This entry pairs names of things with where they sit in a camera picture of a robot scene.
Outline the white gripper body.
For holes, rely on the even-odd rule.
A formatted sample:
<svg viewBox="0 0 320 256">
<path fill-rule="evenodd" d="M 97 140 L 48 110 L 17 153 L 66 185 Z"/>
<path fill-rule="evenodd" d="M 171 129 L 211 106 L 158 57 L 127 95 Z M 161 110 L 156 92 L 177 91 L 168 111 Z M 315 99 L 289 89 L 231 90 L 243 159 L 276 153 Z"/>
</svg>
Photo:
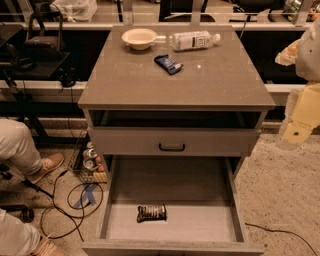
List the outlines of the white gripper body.
<svg viewBox="0 0 320 256">
<path fill-rule="evenodd" d="M 320 125 L 320 83 L 308 82 L 288 97 L 287 114 L 290 134 L 310 134 Z"/>
</svg>

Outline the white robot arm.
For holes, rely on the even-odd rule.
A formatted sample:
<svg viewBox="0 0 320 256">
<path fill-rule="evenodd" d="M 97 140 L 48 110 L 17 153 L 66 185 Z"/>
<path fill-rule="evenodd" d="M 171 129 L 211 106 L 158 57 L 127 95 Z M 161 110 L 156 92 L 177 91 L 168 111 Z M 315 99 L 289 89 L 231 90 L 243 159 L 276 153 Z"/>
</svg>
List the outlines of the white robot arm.
<svg viewBox="0 0 320 256">
<path fill-rule="evenodd" d="M 287 98 L 285 119 L 279 129 L 277 146 L 283 150 L 300 147 L 320 125 L 320 19 L 275 58 L 280 65 L 294 64 L 296 74 L 307 81 Z"/>
</svg>

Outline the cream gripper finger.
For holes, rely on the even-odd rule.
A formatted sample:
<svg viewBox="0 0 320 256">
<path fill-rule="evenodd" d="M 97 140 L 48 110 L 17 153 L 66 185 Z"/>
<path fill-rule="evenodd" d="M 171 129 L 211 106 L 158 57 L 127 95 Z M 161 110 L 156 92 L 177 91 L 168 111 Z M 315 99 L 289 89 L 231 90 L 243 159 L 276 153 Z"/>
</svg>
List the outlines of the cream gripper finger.
<svg viewBox="0 0 320 256">
<path fill-rule="evenodd" d="M 285 120 L 279 129 L 277 146 L 282 150 L 295 150 L 308 139 L 311 132 L 308 126 Z"/>
</svg>

